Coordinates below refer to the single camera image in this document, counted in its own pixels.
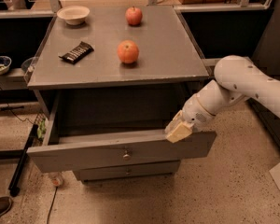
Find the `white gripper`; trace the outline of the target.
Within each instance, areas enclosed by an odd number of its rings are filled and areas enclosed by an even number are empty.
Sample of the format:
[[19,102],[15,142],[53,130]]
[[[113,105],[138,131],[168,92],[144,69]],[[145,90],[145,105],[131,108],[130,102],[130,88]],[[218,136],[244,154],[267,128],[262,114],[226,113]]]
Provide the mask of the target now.
[[166,126],[166,139],[176,143],[190,136],[193,130],[201,131],[214,117],[200,104],[198,97],[192,95]]

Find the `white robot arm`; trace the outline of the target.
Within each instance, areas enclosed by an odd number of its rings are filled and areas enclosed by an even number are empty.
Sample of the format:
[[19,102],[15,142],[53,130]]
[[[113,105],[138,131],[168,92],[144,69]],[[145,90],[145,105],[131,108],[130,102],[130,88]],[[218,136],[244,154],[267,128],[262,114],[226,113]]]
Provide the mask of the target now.
[[214,68],[214,79],[194,93],[165,128],[176,143],[198,132],[227,106],[252,98],[280,118],[280,81],[267,76],[247,58],[230,55]]

